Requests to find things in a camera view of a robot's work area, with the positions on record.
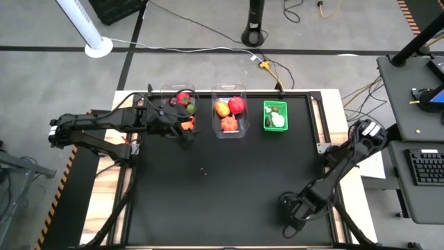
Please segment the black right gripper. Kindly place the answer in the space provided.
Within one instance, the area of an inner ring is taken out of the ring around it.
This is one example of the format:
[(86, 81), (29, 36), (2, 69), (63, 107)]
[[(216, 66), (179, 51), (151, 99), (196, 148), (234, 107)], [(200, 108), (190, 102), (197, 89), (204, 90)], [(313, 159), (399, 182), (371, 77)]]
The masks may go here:
[(295, 192), (284, 192), (278, 198), (277, 202), (281, 208), (295, 208), (294, 215), (284, 214), (283, 231), (292, 228), (295, 231), (301, 231), (306, 224), (305, 218), (299, 217), (322, 217), (330, 211), (330, 202), (315, 190), (314, 184), (307, 184), (298, 194)]

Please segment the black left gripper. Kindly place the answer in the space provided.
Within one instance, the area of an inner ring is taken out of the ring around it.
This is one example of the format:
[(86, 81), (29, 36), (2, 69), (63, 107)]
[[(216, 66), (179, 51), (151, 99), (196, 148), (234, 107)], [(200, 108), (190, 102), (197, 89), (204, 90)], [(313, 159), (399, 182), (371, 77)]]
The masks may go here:
[(178, 138), (181, 149), (188, 149), (194, 142), (194, 134), (191, 130), (184, 131), (181, 123), (190, 121), (192, 116), (179, 104), (147, 108), (146, 133)]

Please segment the red toy tomato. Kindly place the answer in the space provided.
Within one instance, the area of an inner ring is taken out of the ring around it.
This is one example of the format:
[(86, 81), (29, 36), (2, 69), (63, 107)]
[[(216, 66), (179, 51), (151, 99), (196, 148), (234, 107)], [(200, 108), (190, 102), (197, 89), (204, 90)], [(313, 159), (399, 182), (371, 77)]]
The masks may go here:
[(182, 105), (184, 107), (188, 106), (191, 103), (190, 99), (191, 99), (191, 97), (187, 92), (179, 92), (176, 95), (177, 103), (179, 103), (180, 105)]

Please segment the yellow-orange toy mango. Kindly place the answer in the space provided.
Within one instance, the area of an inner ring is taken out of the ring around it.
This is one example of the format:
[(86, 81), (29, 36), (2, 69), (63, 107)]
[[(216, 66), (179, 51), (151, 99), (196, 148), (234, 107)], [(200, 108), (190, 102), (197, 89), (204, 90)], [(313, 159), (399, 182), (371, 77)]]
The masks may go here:
[(227, 117), (230, 114), (230, 108), (225, 101), (216, 101), (214, 109), (219, 117)]

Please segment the orange toy pumpkin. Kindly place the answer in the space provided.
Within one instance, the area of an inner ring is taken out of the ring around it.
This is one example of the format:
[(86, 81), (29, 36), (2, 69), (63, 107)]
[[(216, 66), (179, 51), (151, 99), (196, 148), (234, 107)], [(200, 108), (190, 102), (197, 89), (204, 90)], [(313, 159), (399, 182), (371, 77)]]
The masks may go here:
[(227, 131), (236, 131), (238, 129), (238, 122), (234, 117), (224, 117), (221, 120), (221, 130), (224, 132)]

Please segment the red toy bell pepper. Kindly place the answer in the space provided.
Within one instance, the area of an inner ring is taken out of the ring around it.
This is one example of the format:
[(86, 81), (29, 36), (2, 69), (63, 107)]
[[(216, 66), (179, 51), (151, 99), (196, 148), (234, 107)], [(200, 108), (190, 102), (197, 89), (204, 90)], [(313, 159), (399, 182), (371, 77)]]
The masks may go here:
[(241, 97), (233, 97), (228, 101), (228, 107), (233, 115), (238, 115), (245, 110), (246, 102)]

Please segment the clear plastic bin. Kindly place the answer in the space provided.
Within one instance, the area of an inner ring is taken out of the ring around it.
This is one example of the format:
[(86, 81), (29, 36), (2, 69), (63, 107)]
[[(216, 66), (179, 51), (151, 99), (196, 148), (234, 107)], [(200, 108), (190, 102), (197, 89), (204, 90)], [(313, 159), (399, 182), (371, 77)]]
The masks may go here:
[[(161, 106), (169, 105), (170, 99), (176, 99), (176, 95), (179, 92), (187, 92), (191, 99), (191, 103), (195, 106), (197, 105), (197, 94), (194, 92), (195, 87), (192, 84), (167, 84), (163, 85), (160, 89), (161, 92)], [(184, 113), (188, 113), (186, 107), (182, 106), (184, 108)], [(194, 116), (194, 130), (196, 130), (196, 122), (195, 122), (195, 113), (192, 114)]]
[[(241, 97), (246, 102), (245, 110), (238, 115), (233, 115), (231, 112), (228, 117), (234, 117), (238, 122), (238, 129), (236, 131), (224, 132), (221, 130), (221, 120), (224, 117), (219, 117), (214, 109), (216, 101), (228, 101), (233, 97)], [(242, 84), (218, 84), (212, 88), (212, 128), (219, 139), (235, 139), (242, 138), (249, 129), (248, 120), (248, 106), (246, 87)]]

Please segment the white paper sheet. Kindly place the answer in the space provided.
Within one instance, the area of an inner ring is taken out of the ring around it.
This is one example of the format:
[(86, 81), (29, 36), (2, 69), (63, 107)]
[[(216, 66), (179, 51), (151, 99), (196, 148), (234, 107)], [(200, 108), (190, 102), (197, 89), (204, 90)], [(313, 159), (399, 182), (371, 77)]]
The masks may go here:
[(360, 174), (363, 177), (385, 179), (384, 163), (382, 152), (377, 152), (357, 164)]

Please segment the yellow power plug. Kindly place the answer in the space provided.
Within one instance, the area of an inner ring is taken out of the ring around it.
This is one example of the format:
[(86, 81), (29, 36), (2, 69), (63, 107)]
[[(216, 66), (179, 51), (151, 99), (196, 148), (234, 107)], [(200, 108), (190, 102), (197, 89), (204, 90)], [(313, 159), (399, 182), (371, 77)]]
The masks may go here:
[(275, 89), (282, 89), (282, 83), (276, 73), (274, 73), (271, 69), (271, 64), (269, 60), (263, 60), (259, 67), (262, 69), (265, 69), (275, 80), (276, 80), (276, 86)]

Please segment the black stand with round base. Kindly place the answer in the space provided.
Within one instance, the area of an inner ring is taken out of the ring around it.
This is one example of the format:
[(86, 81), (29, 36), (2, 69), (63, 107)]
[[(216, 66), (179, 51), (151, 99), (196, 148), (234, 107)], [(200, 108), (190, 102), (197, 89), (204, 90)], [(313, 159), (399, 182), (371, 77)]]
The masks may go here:
[(262, 19), (265, 0), (249, 0), (247, 25), (241, 34), (241, 42), (247, 47), (258, 47), (264, 43)]

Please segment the white pole on round base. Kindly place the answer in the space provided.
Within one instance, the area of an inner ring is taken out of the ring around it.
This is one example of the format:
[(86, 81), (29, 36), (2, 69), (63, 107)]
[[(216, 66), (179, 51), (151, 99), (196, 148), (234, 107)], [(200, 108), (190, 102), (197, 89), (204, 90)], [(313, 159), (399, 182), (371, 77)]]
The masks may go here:
[(99, 33), (79, 0), (55, 0), (55, 2), (85, 41), (87, 56), (102, 58), (112, 51), (112, 40)]

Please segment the black crate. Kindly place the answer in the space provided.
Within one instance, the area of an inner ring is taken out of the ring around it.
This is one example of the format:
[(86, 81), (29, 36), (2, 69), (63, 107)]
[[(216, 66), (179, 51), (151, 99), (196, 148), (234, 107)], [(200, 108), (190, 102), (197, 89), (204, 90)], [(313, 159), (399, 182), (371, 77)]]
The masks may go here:
[(149, 0), (88, 0), (98, 19), (109, 26), (139, 10)]

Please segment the black keyboard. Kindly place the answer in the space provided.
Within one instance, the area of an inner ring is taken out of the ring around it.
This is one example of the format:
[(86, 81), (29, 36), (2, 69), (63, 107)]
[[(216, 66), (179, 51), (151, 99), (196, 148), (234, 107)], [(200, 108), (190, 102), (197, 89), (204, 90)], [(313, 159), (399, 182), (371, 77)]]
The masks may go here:
[(444, 152), (437, 149), (404, 151), (414, 185), (444, 186)]

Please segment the black monitor pole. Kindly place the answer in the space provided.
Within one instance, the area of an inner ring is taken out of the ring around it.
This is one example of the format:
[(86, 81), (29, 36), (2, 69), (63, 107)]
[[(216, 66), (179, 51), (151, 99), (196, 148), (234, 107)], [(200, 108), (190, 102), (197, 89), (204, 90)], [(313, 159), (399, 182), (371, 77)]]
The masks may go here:
[(431, 38), (444, 28), (444, 12), (442, 12), (428, 27), (421, 31), (410, 43), (392, 58), (388, 58), (393, 66), (401, 67), (405, 61), (423, 47)]

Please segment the black frame strut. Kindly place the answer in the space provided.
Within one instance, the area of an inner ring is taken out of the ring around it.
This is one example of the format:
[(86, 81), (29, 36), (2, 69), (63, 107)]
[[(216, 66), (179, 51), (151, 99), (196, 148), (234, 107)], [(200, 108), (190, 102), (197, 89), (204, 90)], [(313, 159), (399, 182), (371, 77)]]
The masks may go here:
[(87, 243), (83, 245), (84, 250), (100, 250), (103, 247), (114, 247), (115, 244), (106, 244), (102, 245), (101, 243), (105, 239), (107, 235), (110, 234), (113, 226), (117, 223), (118, 217), (120, 216), (122, 210), (128, 205), (128, 203), (132, 200), (135, 190), (135, 175), (137, 173), (137, 169), (133, 168), (130, 174), (130, 179), (128, 183), (128, 187), (124, 194), (121, 195), (121, 199), (117, 203), (117, 205), (113, 208), (110, 216), (105, 221), (104, 225), (98, 231), (98, 233)]
[(358, 226), (352, 220), (351, 216), (349, 216), (349, 214), (346, 212), (345, 208), (339, 201), (334, 202), (334, 207), (336, 208), (345, 225), (348, 227), (349, 231), (355, 236), (358, 243), (368, 246), (375, 245), (375, 243), (368, 239), (358, 228)]

